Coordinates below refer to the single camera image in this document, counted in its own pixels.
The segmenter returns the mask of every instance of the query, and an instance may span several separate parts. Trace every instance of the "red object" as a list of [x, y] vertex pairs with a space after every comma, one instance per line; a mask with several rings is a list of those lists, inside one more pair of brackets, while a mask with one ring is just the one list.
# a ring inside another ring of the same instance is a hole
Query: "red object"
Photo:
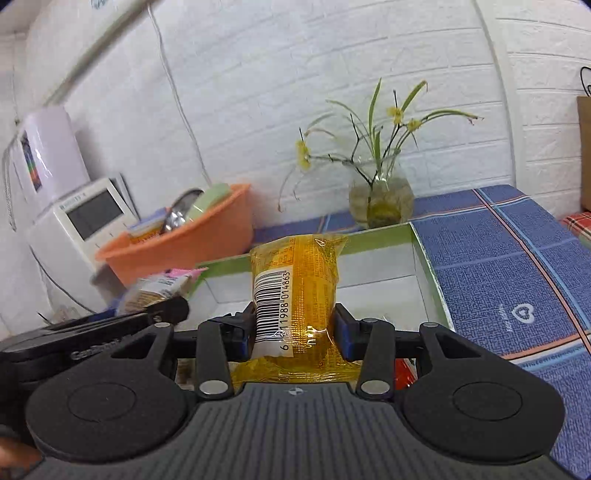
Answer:
[[402, 358], [397, 358], [395, 363], [396, 378], [394, 378], [394, 388], [402, 390], [410, 387], [417, 379], [411, 368]]

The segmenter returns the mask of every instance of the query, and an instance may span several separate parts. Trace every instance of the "red plaid cloth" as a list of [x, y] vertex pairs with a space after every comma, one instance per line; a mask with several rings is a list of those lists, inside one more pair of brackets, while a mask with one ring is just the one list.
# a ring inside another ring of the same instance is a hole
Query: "red plaid cloth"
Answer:
[[560, 221], [573, 235], [585, 237], [591, 241], [591, 212], [575, 213]]

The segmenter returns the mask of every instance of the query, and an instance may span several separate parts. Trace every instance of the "snack bag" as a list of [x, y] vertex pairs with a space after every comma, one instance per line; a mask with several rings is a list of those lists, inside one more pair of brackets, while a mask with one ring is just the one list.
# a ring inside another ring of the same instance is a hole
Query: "snack bag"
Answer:
[[139, 278], [121, 298], [117, 315], [138, 312], [159, 301], [186, 295], [204, 270], [207, 268], [173, 268], [147, 278]]
[[342, 359], [330, 318], [339, 282], [337, 256], [346, 237], [299, 235], [251, 251], [256, 342], [252, 360], [232, 373], [245, 381], [350, 381], [359, 365]]

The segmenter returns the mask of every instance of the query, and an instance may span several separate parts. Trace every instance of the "yellow snack package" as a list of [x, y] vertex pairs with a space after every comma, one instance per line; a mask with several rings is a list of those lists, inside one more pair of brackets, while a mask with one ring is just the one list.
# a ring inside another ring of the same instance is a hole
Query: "yellow snack package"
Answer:
[[339, 282], [342, 235], [298, 235], [251, 251], [256, 342], [252, 359], [232, 372], [246, 381], [352, 381], [360, 366], [343, 360], [330, 318]]

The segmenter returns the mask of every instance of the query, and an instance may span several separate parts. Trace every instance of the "table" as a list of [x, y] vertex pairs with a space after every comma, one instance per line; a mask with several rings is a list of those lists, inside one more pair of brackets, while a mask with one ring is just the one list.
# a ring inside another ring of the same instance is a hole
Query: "table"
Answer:
[[[412, 223], [456, 331], [543, 378], [566, 420], [553, 458], [591, 475], [591, 252], [509, 185], [419, 198]], [[260, 229], [255, 242], [359, 230], [348, 212]]]

